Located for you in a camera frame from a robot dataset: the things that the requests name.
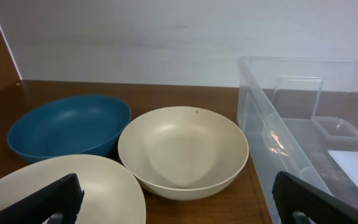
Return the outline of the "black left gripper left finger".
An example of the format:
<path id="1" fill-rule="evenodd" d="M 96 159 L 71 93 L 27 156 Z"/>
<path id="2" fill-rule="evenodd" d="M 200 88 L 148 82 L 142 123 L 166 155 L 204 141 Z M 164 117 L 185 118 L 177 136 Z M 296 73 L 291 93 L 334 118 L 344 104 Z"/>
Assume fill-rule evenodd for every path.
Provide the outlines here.
<path id="1" fill-rule="evenodd" d="M 74 224 L 85 191 L 78 176 L 68 174 L 0 211 L 0 223 Z"/>

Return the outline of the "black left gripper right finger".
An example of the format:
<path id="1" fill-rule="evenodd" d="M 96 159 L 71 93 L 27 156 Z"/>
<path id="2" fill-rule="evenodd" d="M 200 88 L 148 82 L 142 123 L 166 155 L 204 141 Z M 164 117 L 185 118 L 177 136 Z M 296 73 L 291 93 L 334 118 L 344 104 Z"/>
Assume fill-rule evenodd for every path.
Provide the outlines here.
<path id="1" fill-rule="evenodd" d="M 288 172 L 278 172 L 272 194 L 282 224 L 358 224 L 358 209 Z"/>

